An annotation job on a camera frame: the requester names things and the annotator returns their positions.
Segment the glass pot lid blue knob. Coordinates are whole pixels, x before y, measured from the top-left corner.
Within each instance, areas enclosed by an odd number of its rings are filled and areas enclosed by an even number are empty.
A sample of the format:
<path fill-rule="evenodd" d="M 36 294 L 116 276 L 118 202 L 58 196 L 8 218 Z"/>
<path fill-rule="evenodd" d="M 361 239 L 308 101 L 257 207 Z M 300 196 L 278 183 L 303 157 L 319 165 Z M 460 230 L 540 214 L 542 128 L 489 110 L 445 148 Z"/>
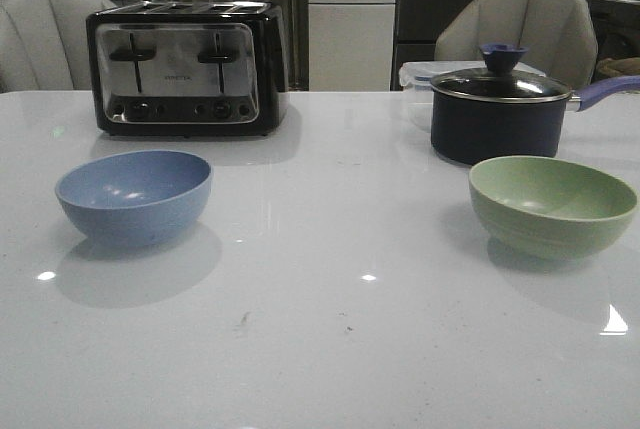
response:
<path fill-rule="evenodd" d="M 479 46 L 484 66 L 433 76 L 432 89 L 440 94 L 483 102 L 550 102 L 570 95 L 564 83 L 545 75 L 518 70 L 528 47 L 486 43 Z"/>

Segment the black chrome four-slot toaster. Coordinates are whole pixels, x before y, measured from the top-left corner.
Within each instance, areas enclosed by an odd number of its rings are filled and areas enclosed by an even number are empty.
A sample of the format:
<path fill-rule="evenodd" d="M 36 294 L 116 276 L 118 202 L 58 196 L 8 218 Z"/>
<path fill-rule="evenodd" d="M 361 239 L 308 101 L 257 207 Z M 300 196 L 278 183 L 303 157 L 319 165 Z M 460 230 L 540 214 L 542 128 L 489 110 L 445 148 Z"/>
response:
<path fill-rule="evenodd" d="M 86 19 L 97 125 L 116 136 L 254 136 L 288 106 L 282 9 L 144 1 Z"/>

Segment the clear plastic food container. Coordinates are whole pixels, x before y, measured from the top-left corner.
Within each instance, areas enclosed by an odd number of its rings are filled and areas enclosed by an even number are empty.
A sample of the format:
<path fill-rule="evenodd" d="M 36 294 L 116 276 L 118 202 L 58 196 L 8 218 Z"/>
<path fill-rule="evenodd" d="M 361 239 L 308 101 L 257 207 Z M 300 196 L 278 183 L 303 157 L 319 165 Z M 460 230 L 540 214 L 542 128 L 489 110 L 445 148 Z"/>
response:
<path fill-rule="evenodd" d="M 399 84 L 409 119 L 420 129 L 430 132 L 433 108 L 431 78 L 456 70 L 484 68 L 482 61 L 414 61 L 399 69 Z"/>

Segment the beige chair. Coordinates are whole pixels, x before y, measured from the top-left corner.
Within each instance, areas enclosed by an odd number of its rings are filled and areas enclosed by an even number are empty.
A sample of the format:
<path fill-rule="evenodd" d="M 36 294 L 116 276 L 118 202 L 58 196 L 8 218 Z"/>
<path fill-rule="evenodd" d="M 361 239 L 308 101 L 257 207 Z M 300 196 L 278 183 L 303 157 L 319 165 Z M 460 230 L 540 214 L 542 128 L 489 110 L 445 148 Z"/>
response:
<path fill-rule="evenodd" d="M 486 43 L 526 47 L 524 64 L 574 89 L 591 83 L 598 54 L 586 0 L 473 0 L 438 37 L 434 58 L 480 60 Z"/>
<path fill-rule="evenodd" d="M 1 91 L 89 90 L 86 18 L 109 0 L 1 0 Z"/>

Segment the dark blue saucepan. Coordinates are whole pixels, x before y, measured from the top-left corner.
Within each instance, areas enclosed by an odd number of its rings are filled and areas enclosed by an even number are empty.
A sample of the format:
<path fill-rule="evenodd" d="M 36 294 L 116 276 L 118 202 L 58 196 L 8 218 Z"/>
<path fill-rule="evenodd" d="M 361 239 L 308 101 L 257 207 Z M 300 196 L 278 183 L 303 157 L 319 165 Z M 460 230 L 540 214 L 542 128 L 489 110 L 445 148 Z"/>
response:
<path fill-rule="evenodd" d="M 581 89 L 568 87 L 566 98 L 529 103 L 474 101 L 432 89 L 431 144 L 440 155 L 467 165 L 510 155 L 553 157 L 566 111 L 583 111 L 612 94 L 636 90 L 639 78 L 622 76 Z"/>

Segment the blue bowl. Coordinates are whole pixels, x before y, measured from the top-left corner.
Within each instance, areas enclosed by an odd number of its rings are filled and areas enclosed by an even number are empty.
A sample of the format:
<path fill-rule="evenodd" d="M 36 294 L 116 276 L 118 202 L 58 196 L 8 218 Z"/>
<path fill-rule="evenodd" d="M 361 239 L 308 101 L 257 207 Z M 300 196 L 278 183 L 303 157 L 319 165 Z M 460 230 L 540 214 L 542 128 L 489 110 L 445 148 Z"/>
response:
<path fill-rule="evenodd" d="M 110 247 L 144 247 L 180 235 L 203 212 L 213 168 L 174 150 L 119 153 L 80 165 L 57 182 L 56 197 L 87 238 Z"/>

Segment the green bowl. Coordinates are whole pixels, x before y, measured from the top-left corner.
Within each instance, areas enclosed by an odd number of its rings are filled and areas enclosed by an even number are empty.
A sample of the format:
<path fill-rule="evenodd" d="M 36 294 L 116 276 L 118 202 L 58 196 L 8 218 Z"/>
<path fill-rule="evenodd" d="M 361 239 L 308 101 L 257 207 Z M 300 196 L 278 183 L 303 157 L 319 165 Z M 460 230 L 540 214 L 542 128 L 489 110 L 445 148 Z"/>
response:
<path fill-rule="evenodd" d="M 625 181 L 576 162 L 504 156 L 469 171 L 472 207 L 494 238 L 544 259 L 573 260 L 613 245 L 639 204 Z"/>

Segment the beige chair left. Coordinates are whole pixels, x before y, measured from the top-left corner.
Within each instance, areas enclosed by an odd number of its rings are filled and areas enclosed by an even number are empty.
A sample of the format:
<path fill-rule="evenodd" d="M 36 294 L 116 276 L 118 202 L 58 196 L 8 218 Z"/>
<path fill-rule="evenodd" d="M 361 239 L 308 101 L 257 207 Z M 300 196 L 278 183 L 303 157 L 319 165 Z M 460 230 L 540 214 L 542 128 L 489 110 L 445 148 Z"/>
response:
<path fill-rule="evenodd" d="M 86 18 L 109 0 L 1 0 L 1 91 L 89 90 Z"/>

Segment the white cabinet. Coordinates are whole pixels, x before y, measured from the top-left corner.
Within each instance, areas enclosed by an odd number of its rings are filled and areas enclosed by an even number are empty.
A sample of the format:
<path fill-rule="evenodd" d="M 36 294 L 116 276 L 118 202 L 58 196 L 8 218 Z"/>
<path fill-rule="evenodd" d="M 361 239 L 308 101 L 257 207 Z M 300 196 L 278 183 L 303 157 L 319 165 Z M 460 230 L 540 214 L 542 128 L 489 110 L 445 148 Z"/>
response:
<path fill-rule="evenodd" d="M 395 0 L 308 0 L 311 91 L 387 91 Z"/>

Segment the beige chair right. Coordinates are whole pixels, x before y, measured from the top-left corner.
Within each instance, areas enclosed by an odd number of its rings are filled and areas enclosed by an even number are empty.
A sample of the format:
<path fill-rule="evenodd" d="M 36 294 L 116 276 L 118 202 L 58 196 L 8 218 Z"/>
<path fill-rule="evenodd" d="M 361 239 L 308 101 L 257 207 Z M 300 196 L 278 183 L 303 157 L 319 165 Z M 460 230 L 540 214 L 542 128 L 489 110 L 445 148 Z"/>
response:
<path fill-rule="evenodd" d="M 473 0 L 438 37 L 434 58 L 480 60 L 486 43 L 526 47 L 524 64 L 574 89 L 591 83 L 598 54 L 586 0 Z"/>

